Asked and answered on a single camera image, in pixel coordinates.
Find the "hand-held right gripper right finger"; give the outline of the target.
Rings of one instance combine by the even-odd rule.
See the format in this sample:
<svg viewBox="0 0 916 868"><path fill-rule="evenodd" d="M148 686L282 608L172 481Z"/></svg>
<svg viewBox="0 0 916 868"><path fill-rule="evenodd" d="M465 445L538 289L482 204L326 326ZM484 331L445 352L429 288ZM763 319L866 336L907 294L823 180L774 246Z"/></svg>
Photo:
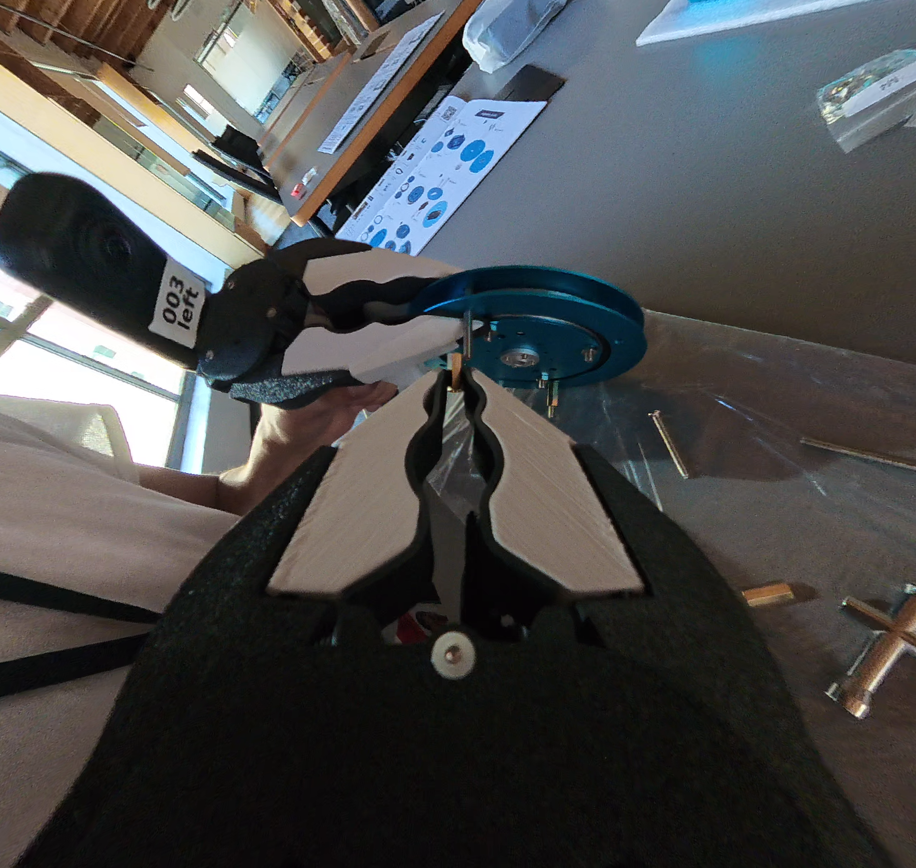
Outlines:
<svg viewBox="0 0 916 868"><path fill-rule="evenodd" d="M646 586L573 441L480 371L464 374L481 527L495 554L557 597Z"/></svg>

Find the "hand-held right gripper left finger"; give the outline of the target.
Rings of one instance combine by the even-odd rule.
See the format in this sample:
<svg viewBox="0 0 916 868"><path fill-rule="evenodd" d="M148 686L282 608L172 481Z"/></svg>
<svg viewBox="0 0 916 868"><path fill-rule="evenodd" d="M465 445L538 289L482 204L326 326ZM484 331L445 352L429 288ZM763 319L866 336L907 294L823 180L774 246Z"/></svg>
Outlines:
<svg viewBox="0 0 916 868"><path fill-rule="evenodd" d="M343 598L408 548L420 501L406 453L429 422L441 384L441 372L427 372L341 439L269 581L269 594Z"/></svg>

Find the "blue round metal disc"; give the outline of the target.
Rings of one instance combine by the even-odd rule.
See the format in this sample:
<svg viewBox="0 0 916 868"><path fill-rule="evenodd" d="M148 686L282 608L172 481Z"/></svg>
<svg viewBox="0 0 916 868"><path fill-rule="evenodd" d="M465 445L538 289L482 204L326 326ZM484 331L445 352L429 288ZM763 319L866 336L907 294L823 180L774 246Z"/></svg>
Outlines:
<svg viewBox="0 0 916 868"><path fill-rule="evenodd" d="M411 315L475 328L468 365L511 388L539 382L578 388L614 379L647 351L639 304L603 280L550 267L467 270L439 279L408 305Z"/></svg>

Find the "person's left forearm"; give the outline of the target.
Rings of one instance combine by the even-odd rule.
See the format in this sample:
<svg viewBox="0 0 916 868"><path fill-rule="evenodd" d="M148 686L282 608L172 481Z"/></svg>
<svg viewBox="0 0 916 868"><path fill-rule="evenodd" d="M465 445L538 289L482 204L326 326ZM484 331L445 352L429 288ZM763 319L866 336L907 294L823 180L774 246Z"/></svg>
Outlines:
<svg viewBox="0 0 916 868"><path fill-rule="evenodd" d="M136 465L139 484L183 502L242 517L258 504L245 465L218 474L195 474Z"/></svg>

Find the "wood-edged neighbouring desk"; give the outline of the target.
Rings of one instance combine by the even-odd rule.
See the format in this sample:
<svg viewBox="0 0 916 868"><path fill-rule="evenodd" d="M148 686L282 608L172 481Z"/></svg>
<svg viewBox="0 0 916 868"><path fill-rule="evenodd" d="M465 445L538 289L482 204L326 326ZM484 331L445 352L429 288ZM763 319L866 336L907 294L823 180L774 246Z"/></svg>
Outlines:
<svg viewBox="0 0 916 868"><path fill-rule="evenodd" d="M369 174L383 169L388 151L406 141L406 132L435 95L459 81L471 64L463 47L464 26L483 1L426 0L377 28L355 50L323 63L329 75L269 158L269 172L297 226L306 226L328 199L350 186L369 185ZM440 12L440 21L337 151L317 152L397 42ZM318 175L306 196L292 198L292 187L314 165Z"/></svg>

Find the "grey desk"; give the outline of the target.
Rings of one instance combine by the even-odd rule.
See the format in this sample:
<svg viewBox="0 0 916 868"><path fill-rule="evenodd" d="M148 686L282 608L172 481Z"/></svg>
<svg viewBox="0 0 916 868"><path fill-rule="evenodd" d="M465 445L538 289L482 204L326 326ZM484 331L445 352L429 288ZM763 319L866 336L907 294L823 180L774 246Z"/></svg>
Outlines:
<svg viewBox="0 0 916 868"><path fill-rule="evenodd" d="M521 59L566 83L428 255L570 268L647 313L914 364L914 131L845 154L815 102L914 47L914 0L637 46L668 2L567 5ZM914 866L914 657L861 722L787 683L847 796Z"/></svg>

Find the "person's left hand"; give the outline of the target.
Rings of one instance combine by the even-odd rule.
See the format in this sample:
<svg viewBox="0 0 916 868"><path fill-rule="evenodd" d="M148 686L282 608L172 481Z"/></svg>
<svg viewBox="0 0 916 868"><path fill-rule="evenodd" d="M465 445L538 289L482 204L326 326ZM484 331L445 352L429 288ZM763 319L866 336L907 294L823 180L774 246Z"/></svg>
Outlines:
<svg viewBox="0 0 916 868"><path fill-rule="evenodd" d="M238 489L251 508L283 483L312 454L330 447L353 426L360 411L374 411L395 397L389 382L334 388L302 408L263 405Z"/></svg>

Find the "long metal screw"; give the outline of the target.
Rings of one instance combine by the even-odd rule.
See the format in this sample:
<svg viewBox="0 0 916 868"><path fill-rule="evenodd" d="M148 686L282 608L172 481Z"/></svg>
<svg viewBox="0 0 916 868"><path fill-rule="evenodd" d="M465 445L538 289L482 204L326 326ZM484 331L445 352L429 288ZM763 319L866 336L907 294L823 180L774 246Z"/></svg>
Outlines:
<svg viewBox="0 0 916 868"><path fill-rule="evenodd" d="M672 461L677 473L684 480L689 480L692 476L689 467L685 461L683 453L679 448L676 440L673 438L673 435L670 431L662 412L658 409L651 411L648 414L655 428L658 430L659 438L662 440L663 444L668 451L670 460Z"/></svg>

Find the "black office chair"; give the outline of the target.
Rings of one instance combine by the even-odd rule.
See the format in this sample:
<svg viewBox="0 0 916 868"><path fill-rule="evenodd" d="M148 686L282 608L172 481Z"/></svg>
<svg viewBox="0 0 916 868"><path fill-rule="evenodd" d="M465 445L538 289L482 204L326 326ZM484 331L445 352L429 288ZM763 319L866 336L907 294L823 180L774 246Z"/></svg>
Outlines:
<svg viewBox="0 0 916 868"><path fill-rule="evenodd" d="M196 149L191 156L235 186L274 203L283 203L273 177L263 164L257 140L231 124L227 124L205 149Z"/></svg>

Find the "long printed paper strip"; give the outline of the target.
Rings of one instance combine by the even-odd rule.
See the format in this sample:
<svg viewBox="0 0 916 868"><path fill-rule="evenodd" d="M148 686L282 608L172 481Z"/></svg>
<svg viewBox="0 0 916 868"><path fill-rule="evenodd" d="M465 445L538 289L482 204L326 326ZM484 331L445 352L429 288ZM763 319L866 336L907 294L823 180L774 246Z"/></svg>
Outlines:
<svg viewBox="0 0 916 868"><path fill-rule="evenodd" d="M385 58L371 79L360 90L337 124L331 130L325 141L317 147L317 152L333 155L341 146L349 133L359 124L365 113L383 94L387 85L395 77L404 63L412 56L415 50L423 43L429 32L440 21L443 12L430 16L417 27L409 30L401 38L395 48Z"/></svg>

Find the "clear plastic bag sheet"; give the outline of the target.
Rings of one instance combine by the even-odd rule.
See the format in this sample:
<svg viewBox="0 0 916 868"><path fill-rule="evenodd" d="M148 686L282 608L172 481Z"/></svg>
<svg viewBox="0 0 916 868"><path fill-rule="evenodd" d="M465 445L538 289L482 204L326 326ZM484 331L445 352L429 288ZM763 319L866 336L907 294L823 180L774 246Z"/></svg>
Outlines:
<svg viewBox="0 0 916 868"><path fill-rule="evenodd" d="M803 440L914 463L914 364L658 312L646 333L633 370L562 389L553 424L598 450L734 588L800 589L752 616L787 681L823 696L866 640L839 602L890 606L914 581L914 472Z"/></svg>

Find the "person's beige shirt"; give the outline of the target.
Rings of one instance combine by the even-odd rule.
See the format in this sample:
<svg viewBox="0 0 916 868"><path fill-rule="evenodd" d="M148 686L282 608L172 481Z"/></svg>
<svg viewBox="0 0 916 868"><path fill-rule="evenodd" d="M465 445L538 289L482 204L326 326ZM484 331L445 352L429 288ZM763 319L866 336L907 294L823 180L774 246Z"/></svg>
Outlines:
<svg viewBox="0 0 916 868"><path fill-rule="evenodd" d="M2 574L159 614L237 520L142 486L111 407L2 396ZM83 769L126 674L2 699L2 866Z"/></svg>

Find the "flat black card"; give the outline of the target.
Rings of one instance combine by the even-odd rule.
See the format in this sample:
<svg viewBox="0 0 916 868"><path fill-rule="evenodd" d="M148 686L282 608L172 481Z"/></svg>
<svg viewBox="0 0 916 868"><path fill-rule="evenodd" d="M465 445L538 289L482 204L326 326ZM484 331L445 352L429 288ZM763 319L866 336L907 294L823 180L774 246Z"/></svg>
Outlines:
<svg viewBox="0 0 916 868"><path fill-rule="evenodd" d="M553 72L534 64L526 64L492 99L510 103L546 103L565 83L563 77Z"/></svg>

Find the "metal cross wrench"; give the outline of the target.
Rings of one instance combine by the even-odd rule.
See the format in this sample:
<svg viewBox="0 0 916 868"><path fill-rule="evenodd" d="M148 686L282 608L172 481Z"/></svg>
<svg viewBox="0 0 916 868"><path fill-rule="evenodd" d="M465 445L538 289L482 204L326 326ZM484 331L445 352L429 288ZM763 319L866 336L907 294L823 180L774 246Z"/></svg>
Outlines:
<svg viewBox="0 0 916 868"><path fill-rule="evenodd" d="M915 655L915 585L905 584L890 611L851 596L843 599L840 610L867 626L872 637L843 679L825 693L861 721L870 713L874 694L892 669L904 656Z"/></svg>

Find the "small clear screw bag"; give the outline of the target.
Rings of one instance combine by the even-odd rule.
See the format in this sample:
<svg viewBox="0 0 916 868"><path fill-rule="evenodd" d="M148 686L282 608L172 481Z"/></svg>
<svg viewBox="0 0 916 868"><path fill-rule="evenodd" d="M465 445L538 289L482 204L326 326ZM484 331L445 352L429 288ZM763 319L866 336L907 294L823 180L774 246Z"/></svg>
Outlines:
<svg viewBox="0 0 916 868"><path fill-rule="evenodd" d="M820 115L849 154L888 131L915 126L915 50L894 50L821 87Z"/></svg>

